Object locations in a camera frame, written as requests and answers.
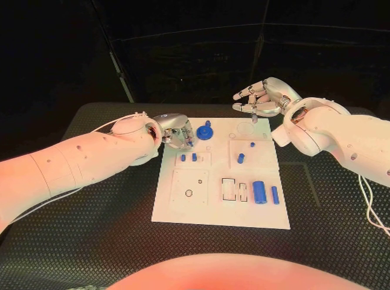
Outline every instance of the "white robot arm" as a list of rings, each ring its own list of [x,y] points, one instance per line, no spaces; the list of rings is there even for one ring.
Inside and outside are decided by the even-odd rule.
[[[271,77],[251,85],[234,99],[250,98],[234,109],[257,116],[284,114],[284,124],[273,137],[280,146],[293,142],[299,150],[314,156],[329,151],[342,166],[390,187],[390,121],[368,115],[352,115],[324,98],[303,99],[290,85]]]
[[[194,129],[182,114],[117,119],[109,134],[91,132],[0,162],[0,233],[17,217],[63,193],[94,184],[158,156],[160,143],[194,146]]]

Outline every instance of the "robotic hand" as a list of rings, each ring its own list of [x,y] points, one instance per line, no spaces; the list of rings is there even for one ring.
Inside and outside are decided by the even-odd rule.
[[[109,134],[97,132],[111,123],[116,124]],[[91,133],[0,162],[0,233],[35,205],[158,157],[162,142],[188,149],[194,138],[186,115],[168,114],[152,119],[146,113],[136,113]]]
[[[290,143],[307,155],[329,151],[342,166],[390,187],[390,121],[352,115],[335,101],[303,99],[290,85],[271,77],[251,85],[234,99],[248,97],[247,105],[234,109],[260,116],[286,115],[273,138],[284,147]]]

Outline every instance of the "black mesh table surface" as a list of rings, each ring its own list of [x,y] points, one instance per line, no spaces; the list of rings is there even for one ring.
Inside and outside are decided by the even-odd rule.
[[[93,103],[64,138],[88,133],[135,112],[189,117],[248,117],[231,105]],[[350,108],[356,114],[370,114]],[[271,118],[271,128],[283,116]],[[309,157],[277,146],[291,230],[152,222],[163,156],[22,219],[0,248],[0,290],[110,286],[140,269],[176,257],[241,253],[290,260],[372,289],[390,289],[390,238],[366,219],[358,174],[335,157]],[[390,188],[372,182],[375,209],[390,226]]]

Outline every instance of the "white board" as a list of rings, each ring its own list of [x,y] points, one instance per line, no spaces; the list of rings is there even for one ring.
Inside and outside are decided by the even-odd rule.
[[[215,132],[211,140],[198,139],[192,150],[165,146],[152,220],[288,230],[268,119],[261,118],[254,124],[250,118],[191,118],[195,132],[208,120]],[[238,163],[241,153],[245,154],[242,164]],[[265,204],[255,203],[255,181],[265,183]],[[280,204],[274,203],[273,186],[278,188]]]

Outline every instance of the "white cable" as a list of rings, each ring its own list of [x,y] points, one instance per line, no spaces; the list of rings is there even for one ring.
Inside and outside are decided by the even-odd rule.
[[[363,188],[363,181],[365,181],[365,183],[366,183],[366,185],[368,185],[368,188],[369,188],[369,199],[368,199],[368,193],[366,193],[365,188]],[[372,208],[372,204],[373,204],[373,201],[375,201],[375,193],[373,193],[373,191],[372,191],[372,187],[370,187],[370,185],[369,185],[369,183],[368,183],[368,179],[366,179],[362,175],[359,175],[359,185],[360,185],[360,190],[363,191],[365,201],[368,202],[368,220],[369,220],[369,222],[370,222],[376,227],[379,227],[379,228],[382,228],[382,229],[385,230],[385,233],[386,233],[386,234],[389,235],[389,237],[390,237],[390,228],[385,226],[385,224],[383,224],[383,222],[381,221],[381,218],[379,218],[379,216],[378,216],[378,214],[376,214],[376,212],[375,212],[375,210],[373,210],[373,208]],[[375,215],[375,217],[376,217],[376,221],[379,222],[379,224],[376,224],[376,223],[373,222],[373,220],[372,220],[372,216],[370,216],[370,213]]]
[[[100,126],[97,129],[94,129],[91,132],[99,131],[99,130],[103,129],[107,125],[110,125],[110,124],[113,124],[113,123],[117,123],[117,122],[122,121],[123,119],[130,118],[130,117],[137,117],[137,116],[143,116],[143,117],[146,117],[147,114],[143,112],[143,114],[136,113],[136,114],[133,114],[133,115],[127,115],[127,116],[124,116],[124,117],[122,117],[122,118],[119,118],[119,119],[110,121],[109,123],[106,123],[103,126]],[[31,210],[27,214],[24,214],[22,216],[19,216],[19,217],[18,217],[18,218],[11,222],[11,224],[14,224],[15,222],[18,222],[22,218],[25,218],[31,213],[34,213],[34,212],[35,212],[41,207],[44,207],[45,205],[48,205],[51,202],[54,202],[54,201],[57,201],[58,199],[65,198],[67,196],[73,195],[73,194],[74,194],[76,192],[78,192],[83,188],[84,188],[84,187],[78,188],[77,190],[74,190],[73,192],[70,192],[67,195],[63,195],[63,196],[60,196],[58,198],[51,199],[48,202],[45,202],[44,204],[41,204],[41,205],[40,205],[34,210]]]
[[[70,192],[67,195],[60,196],[55,199],[51,199],[50,201],[47,201],[44,204],[41,204],[32,211],[29,211],[27,214],[24,214],[22,216],[19,216],[12,222],[11,224],[14,224],[15,222],[18,222],[22,218],[25,218],[31,213],[34,213],[41,207],[44,207],[47,204],[50,204],[51,202],[57,201],[61,198],[65,198],[67,196],[73,195],[76,192],[78,192],[83,189],[78,188],[77,190],[74,190],[73,192]]]

